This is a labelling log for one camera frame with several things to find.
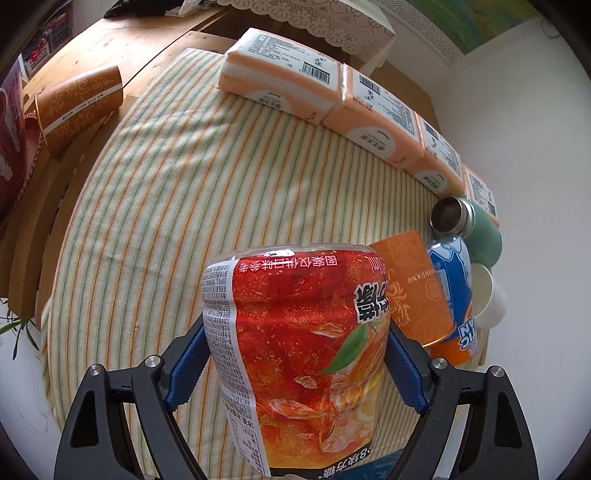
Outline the white paper cup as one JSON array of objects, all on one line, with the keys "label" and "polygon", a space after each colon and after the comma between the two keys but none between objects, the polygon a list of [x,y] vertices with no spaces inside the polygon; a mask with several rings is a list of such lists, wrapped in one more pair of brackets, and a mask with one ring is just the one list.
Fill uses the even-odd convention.
[{"label": "white paper cup", "polygon": [[507,312],[507,296],[484,265],[471,264],[473,313],[479,328],[491,330],[498,326]]}]

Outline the brown gold paper cup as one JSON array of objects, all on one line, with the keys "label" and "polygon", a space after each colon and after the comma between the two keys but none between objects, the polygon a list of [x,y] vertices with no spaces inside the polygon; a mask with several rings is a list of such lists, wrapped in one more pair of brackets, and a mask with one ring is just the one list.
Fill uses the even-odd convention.
[{"label": "brown gold paper cup", "polygon": [[454,321],[420,234],[406,231],[370,247],[385,260],[391,318],[406,337],[423,347],[449,337]]}]

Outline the blue orange label plastic cup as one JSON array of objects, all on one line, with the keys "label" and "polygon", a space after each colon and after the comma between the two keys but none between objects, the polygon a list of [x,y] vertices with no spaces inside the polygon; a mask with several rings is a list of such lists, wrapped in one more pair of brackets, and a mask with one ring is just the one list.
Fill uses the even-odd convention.
[{"label": "blue orange label plastic cup", "polygon": [[474,358],[478,351],[470,254],[458,236],[432,242],[428,253],[454,322],[452,333],[431,347],[431,355],[459,366]]}]

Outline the brown paper cup on bench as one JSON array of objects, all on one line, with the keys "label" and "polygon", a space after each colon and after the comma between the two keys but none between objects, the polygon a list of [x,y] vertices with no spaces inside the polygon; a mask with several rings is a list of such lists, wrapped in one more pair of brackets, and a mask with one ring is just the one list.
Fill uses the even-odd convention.
[{"label": "brown paper cup on bench", "polygon": [[44,142],[58,155],[84,130],[123,103],[123,83],[116,65],[83,72],[35,95]]}]

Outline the green thermos bottle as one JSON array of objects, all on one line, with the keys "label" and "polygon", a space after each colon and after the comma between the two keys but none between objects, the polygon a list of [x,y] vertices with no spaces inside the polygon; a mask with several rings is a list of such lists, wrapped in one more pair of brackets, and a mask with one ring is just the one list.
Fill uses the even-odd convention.
[{"label": "green thermos bottle", "polygon": [[480,206],[466,198],[440,199],[431,211],[430,225],[439,239],[462,238],[473,263],[492,269],[501,258],[499,228]]}]

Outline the orange tissue pack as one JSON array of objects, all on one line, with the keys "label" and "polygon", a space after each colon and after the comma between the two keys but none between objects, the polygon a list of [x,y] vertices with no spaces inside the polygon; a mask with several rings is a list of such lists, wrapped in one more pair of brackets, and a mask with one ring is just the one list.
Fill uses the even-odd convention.
[{"label": "orange tissue pack", "polygon": [[342,100],[322,125],[396,169],[423,155],[415,111],[349,65],[342,66]]},{"label": "orange tissue pack", "polygon": [[480,206],[491,218],[493,223],[499,227],[498,210],[493,191],[488,184],[472,169],[463,166],[466,196],[473,203]]},{"label": "orange tissue pack", "polygon": [[342,100],[342,64],[294,40],[250,28],[225,52],[217,86],[318,125]]},{"label": "orange tissue pack", "polygon": [[420,155],[404,170],[439,198],[464,196],[465,183],[460,154],[445,137],[417,112]]}]

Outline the striped yellow tablecloth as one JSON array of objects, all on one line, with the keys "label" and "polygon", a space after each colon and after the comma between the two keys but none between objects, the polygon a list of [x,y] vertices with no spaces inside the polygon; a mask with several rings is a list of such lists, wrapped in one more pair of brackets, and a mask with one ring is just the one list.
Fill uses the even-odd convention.
[{"label": "striped yellow tablecloth", "polygon": [[[431,231],[427,187],[328,128],[225,93],[222,59],[184,51],[117,127],[75,205],[44,326],[48,398],[63,429],[88,367],[133,368],[202,319],[209,264],[269,247],[373,249]],[[324,479],[403,453],[419,414],[385,359],[383,369],[370,454]],[[157,474],[135,407],[124,410],[140,467]],[[232,441],[211,356],[173,417],[207,477],[270,477]]]}]

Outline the spider plant in white-red pot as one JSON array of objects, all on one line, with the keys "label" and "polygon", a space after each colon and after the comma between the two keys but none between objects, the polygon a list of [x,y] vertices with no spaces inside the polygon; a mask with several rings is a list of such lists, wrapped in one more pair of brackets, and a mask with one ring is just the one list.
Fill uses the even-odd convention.
[{"label": "spider plant in white-red pot", "polygon": [[19,61],[8,71],[0,94],[0,214],[4,221],[24,195],[43,140],[36,113],[24,112]]}]

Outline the wooden slatted bench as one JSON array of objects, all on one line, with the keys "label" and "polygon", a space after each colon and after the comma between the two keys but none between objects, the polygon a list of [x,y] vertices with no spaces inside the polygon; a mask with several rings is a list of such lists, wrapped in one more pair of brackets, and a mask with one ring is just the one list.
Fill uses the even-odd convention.
[{"label": "wooden slatted bench", "polygon": [[135,100],[184,49],[222,53],[228,39],[208,34],[224,11],[211,6],[184,17],[101,19],[69,42],[25,88],[26,96],[99,67],[118,67],[123,103],[91,124],[59,155],[39,144],[29,183],[1,224],[1,303],[32,319],[47,301],[65,230],[98,154]]}]

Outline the green landscape roller blind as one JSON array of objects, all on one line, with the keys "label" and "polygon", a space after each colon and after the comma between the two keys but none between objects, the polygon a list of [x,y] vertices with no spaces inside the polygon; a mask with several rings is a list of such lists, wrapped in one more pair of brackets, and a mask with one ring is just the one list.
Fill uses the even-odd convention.
[{"label": "green landscape roller blind", "polygon": [[515,0],[383,0],[376,5],[448,64],[539,16],[529,2]]}]

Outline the lace-covered side table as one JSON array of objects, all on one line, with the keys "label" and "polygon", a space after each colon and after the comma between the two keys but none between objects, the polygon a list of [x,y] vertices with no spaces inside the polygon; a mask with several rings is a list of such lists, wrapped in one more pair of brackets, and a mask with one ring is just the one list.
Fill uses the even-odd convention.
[{"label": "lace-covered side table", "polygon": [[217,1],[220,6],[269,16],[324,39],[346,54],[381,67],[396,39],[382,9],[372,1]]}]

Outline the black bag on floor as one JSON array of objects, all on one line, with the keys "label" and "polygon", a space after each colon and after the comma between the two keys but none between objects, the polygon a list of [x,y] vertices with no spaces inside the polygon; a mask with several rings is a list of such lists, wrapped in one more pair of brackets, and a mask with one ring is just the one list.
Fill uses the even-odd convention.
[{"label": "black bag on floor", "polygon": [[105,14],[105,19],[118,17],[158,17],[181,6],[183,0],[118,0]]}]

